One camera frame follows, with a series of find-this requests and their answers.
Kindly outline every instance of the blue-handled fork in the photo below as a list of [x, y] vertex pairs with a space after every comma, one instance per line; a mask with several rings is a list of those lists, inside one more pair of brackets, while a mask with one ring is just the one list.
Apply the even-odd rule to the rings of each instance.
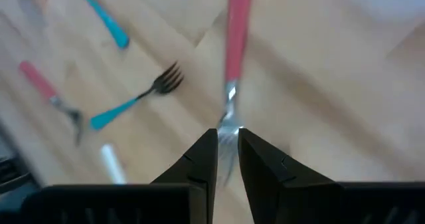
[[102, 6], [96, 0], [87, 0], [89, 4], [93, 7], [95, 12], [99, 15], [99, 17], [105, 23], [105, 26], [108, 28], [109, 32], [111, 32], [112, 37], [114, 38], [117, 46], [120, 49], [124, 49], [128, 46], [130, 38], [126, 34], [126, 32], [120, 27], [117, 21], [102, 8]]
[[168, 94], [176, 89], [183, 81], [184, 76], [179, 71], [179, 68], [175, 68], [177, 62], [169, 67], [164, 73], [158, 76], [147, 91], [139, 94], [137, 97], [121, 104], [120, 106], [108, 110], [104, 113], [96, 115], [90, 119], [90, 125], [94, 130], [101, 130], [104, 126], [109, 124], [114, 118], [118, 117], [122, 112], [132, 107], [138, 100], [147, 96], [148, 94], [155, 92], [157, 94]]

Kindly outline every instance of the blue handle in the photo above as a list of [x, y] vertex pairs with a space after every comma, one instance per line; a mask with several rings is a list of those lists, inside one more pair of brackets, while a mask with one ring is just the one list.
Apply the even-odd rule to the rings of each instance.
[[106, 27], [111, 32], [111, 35], [115, 39], [117, 46], [124, 49], [129, 44], [129, 37], [126, 32], [120, 27], [120, 25], [112, 18], [103, 8], [99, 5], [96, 0], [87, 0], [89, 4], [94, 8], [97, 14], [105, 23]]
[[101, 130], [106, 124], [109, 124], [114, 118], [119, 116], [122, 112], [126, 111], [128, 108], [133, 106], [136, 103], [136, 99], [132, 99], [120, 106], [108, 110], [104, 113], [101, 113], [90, 119], [90, 125], [94, 130]]

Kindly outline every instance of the wooden table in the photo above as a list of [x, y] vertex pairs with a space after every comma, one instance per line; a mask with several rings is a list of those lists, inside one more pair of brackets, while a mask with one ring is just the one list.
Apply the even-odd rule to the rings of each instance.
[[[108, 183], [112, 143], [131, 183], [165, 171], [223, 110], [226, 0], [99, 0], [131, 36], [119, 51], [85, 0], [0, 0], [0, 119], [45, 185]], [[245, 126], [338, 180], [424, 179], [424, 17], [353, 0], [253, 0], [238, 111]], [[18, 71], [30, 60], [86, 118], [179, 61], [185, 82], [73, 144], [72, 126]], [[250, 223], [240, 172], [216, 223]]]

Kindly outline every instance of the white handle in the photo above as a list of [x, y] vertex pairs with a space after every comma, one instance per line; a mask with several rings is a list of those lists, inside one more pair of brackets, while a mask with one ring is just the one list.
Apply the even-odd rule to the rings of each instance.
[[114, 184], [126, 184], [126, 177], [115, 155], [111, 144], [104, 144], [100, 149], [102, 161], [108, 171], [109, 177]]

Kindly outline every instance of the red handle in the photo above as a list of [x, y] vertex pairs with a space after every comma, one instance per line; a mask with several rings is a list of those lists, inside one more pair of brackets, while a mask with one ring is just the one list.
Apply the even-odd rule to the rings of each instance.
[[35, 88], [47, 99], [56, 96], [56, 91], [47, 79], [38, 72], [29, 61], [23, 61], [19, 64], [19, 69], [32, 82]]
[[226, 81], [240, 77], [251, 0], [229, 0], [226, 44]]

